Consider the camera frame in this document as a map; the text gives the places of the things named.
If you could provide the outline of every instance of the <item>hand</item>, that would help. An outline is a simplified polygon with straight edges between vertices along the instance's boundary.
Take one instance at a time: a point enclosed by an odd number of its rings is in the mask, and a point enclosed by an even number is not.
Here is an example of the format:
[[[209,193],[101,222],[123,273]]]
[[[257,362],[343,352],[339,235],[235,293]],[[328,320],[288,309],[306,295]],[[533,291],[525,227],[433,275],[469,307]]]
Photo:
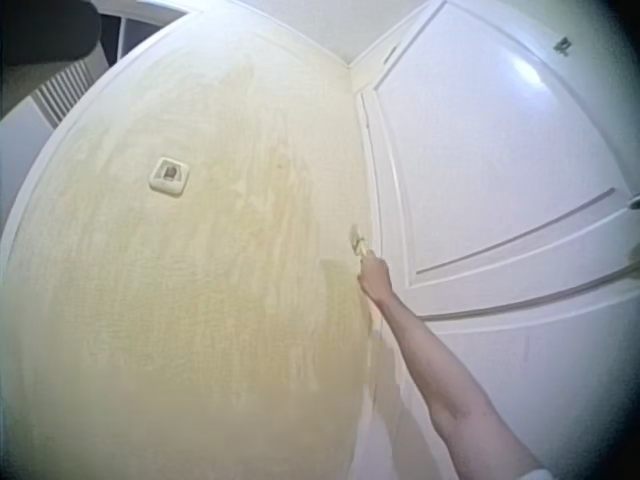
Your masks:
[[[371,250],[360,260],[358,281],[362,291],[376,304],[384,303],[393,298],[393,287],[387,262],[376,257]]]

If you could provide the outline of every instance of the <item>wall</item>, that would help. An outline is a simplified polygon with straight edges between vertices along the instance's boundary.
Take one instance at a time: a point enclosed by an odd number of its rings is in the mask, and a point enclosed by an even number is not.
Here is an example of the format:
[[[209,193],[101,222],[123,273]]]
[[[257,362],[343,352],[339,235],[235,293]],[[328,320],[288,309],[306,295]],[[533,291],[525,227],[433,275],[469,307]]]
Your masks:
[[[13,461],[48,479],[345,477],[369,350],[348,70],[238,7],[178,22],[61,124],[17,232]],[[161,156],[191,167],[180,198],[148,187]]]
[[[53,127],[42,116],[31,97],[25,98],[0,122],[0,231],[40,149]]]

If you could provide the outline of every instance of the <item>forearm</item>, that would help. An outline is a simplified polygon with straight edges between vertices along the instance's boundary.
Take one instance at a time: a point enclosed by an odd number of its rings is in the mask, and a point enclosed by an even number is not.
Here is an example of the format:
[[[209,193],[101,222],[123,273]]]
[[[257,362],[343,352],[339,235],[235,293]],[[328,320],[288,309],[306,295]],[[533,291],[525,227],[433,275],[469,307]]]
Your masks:
[[[449,420],[493,411],[489,397],[469,370],[395,294],[377,306],[439,433]]]
[[[471,372],[395,294],[376,305],[461,478],[512,480],[542,467]]]

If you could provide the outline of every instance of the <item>wrist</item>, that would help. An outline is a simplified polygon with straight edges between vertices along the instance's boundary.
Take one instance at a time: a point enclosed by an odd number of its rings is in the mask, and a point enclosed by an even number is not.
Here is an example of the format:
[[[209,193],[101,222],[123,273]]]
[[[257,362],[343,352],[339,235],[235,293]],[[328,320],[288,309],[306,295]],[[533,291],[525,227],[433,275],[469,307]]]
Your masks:
[[[393,303],[399,301],[400,299],[398,298],[398,296],[395,294],[394,291],[390,291],[389,293],[386,293],[384,295],[381,295],[375,299],[373,299],[373,303],[376,304],[376,307],[378,307],[378,309],[383,309],[386,307],[389,307],[391,305],[393,305]]]

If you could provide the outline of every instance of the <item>molding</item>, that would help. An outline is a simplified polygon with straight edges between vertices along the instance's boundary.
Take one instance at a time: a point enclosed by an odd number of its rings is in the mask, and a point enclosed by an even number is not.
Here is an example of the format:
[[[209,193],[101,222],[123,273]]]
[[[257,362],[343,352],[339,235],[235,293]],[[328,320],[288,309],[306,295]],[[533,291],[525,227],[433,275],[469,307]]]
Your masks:
[[[408,27],[408,24],[414,22],[418,19],[422,11],[429,6],[429,3],[432,0],[427,0],[424,4],[420,5],[418,8],[414,9],[409,15],[404,17],[398,23],[396,23],[393,27],[387,30],[382,36],[378,37],[376,41],[374,41],[371,45],[369,45],[366,50],[360,53],[356,58],[354,58],[349,64],[349,68],[357,68],[363,60],[370,55],[375,54],[376,50],[380,48],[384,43],[392,38],[399,30],[403,30]]]

